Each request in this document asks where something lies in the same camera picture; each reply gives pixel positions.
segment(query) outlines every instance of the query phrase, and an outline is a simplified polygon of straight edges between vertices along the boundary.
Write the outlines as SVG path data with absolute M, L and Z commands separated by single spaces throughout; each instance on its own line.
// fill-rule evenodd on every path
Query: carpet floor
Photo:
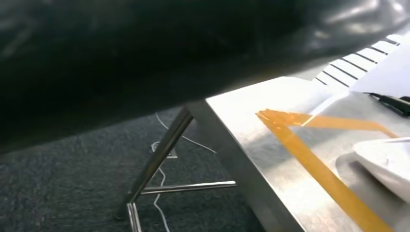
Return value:
M 177 112 L 159 114 L 169 125 Z M 0 163 L 0 232 L 130 232 L 113 214 L 165 131 L 152 115 L 10 154 Z M 185 136 L 210 146 L 195 121 Z M 176 153 L 162 165 L 166 185 L 230 180 L 215 154 L 185 140 Z M 138 200 L 141 225 L 165 232 L 154 199 Z M 236 188 L 164 194 L 158 205 L 171 232 L 264 231 Z

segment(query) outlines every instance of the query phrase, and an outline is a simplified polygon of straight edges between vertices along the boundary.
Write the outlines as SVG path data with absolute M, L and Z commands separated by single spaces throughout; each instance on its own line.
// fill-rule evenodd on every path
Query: yellow tape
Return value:
M 313 117 L 272 110 L 260 111 L 257 116 L 359 228 L 364 232 L 393 232 L 287 126 L 372 130 L 381 131 L 390 137 L 397 136 L 380 124 L 365 120 Z

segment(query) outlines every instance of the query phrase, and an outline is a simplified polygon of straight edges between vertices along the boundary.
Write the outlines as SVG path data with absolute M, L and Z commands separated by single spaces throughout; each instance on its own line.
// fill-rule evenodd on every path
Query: white paper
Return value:
M 407 41 L 351 88 L 395 97 L 410 96 L 410 43 Z

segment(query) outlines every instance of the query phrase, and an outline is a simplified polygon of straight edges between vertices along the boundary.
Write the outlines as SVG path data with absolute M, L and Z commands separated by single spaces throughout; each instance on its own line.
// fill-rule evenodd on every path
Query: table leg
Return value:
M 134 181 L 131 191 L 124 198 L 115 215 L 116 219 L 126 219 L 128 215 L 127 204 L 136 201 L 141 195 L 141 191 L 144 190 L 145 186 L 161 166 L 164 159 L 166 159 L 167 155 L 171 152 L 172 148 L 174 148 L 178 139 L 182 136 L 182 133 L 192 120 L 193 116 L 185 107 L 183 107 L 170 125 L 169 130 L 165 133 L 160 144 L 158 144 L 154 154 Z

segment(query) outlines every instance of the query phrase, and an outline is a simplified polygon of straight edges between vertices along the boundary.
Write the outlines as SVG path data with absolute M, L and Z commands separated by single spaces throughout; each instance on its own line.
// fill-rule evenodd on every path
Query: power cord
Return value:
M 158 115 L 158 113 L 155 113 L 155 116 L 157 117 L 157 119 L 158 119 L 158 121 L 161 123 L 161 125 L 163 125 L 165 128 L 167 128 L 167 129 L 169 129 L 166 125 L 165 125 L 165 123 L 160 119 L 160 116 Z M 200 144 L 200 143 L 197 143 L 197 142 L 195 142 L 195 141 L 193 141 L 193 140 L 191 140 L 191 139 L 189 139 L 189 138 L 187 138 L 187 137 L 185 137 L 185 136 L 182 136 L 182 138 L 184 138 L 185 140 L 187 140 L 187 141 L 189 141 L 189 142 L 191 142 L 191 143 L 193 143 L 193 144 L 196 144 L 196 145 L 198 145 L 198 146 L 200 146 L 200 147 L 203 147 L 203 148 L 205 148 L 206 150 L 208 150 L 208 151 L 210 151 L 210 152 L 212 152 L 212 153 L 216 153 L 216 151 L 214 151 L 214 150 L 212 150 L 211 148 L 209 148 L 209 147 L 207 147 L 207 146 L 204 146 L 204 145 L 202 145 L 202 144 Z
M 160 116 L 158 115 L 158 113 L 155 113 L 155 116 L 157 117 L 157 119 L 158 119 L 158 121 L 161 123 L 161 125 L 163 125 L 163 126 L 164 126 L 165 128 L 167 128 L 167 129 L 169 129 L 169 128 L 165 125 L 165 123 L 160 119 Z M 211 148 L 209 148 L 209 147 L 207 147 L 207 146 L 204 146 L 204 145 L 202 145 L 202 144 L 200 144 L 200 143 L 197 143 L 197 142 L 195 142 L 195 141 L 193 141 L 193 140 L 191 140 L 191 139 L 189 139 L 189 138 L 187 138 L 187 137 L 185 137 L 185 136 L 182 136 L 182 138 L 184 138 L 185 140 L 187 140 L 187 141 L 189 141 L 189 142 L 191 142 L 191 143 L 193 143 L 193 144 L 195 144 L 195 145 L 198 145 L 198 146 L 200 146 L 200 147 L 202 147 L 202 148 L 205 148 L 206 150 L 208 150 L 208 151 L 210 151 L 210 152 L 212 152 L 212 153 L 214 153 L 214 154 L 216 153 L 216 152 L 215 152 L 214 150 L 212 150 Z M 159 143 L 160 143 L 160 142 L 157 141 L 157 142 L 154 142 L 153 144 L 151 144 L 151 150 L 152 150 L 152 152 L 155 151 L 155 149 L 156 149 L 156 147 L 158 146 Z M 159 167 L 158 170 L 159 170 L 160 173 L 162 174 L 162 181 L 161 181 L 161 184 L 160 184 L 160 186 L 162 187 L 162 186 L 164 185 L 164 183 L 165 183 L 166 175 L 165 175 L 165 173 L 162 171 L 161 167 Z M 164 215 L 164 212 L 163 212 L 162 209 L 157 205 L 157 202 L 158 202 L 158 200 L 160 199 L 160 196 L 161 196 L 161 194 L 158 194 L 158 195 L 157 195 L 157 197 L 156 197 L 155 200 L 154 200 L 153 205 L 155 206 L 156 209 L 158 209 L 159 213 L 161 214 L 161 217 L 162 217 L 162 221 L 163 221 L 163 223 L 164 223 L 165 230 L 166 230 L 167 232 L 170 232 L 169 227 L 168 227 L 168 223 L 167 223 L 166 218 L 165 218 L 165 215 Z

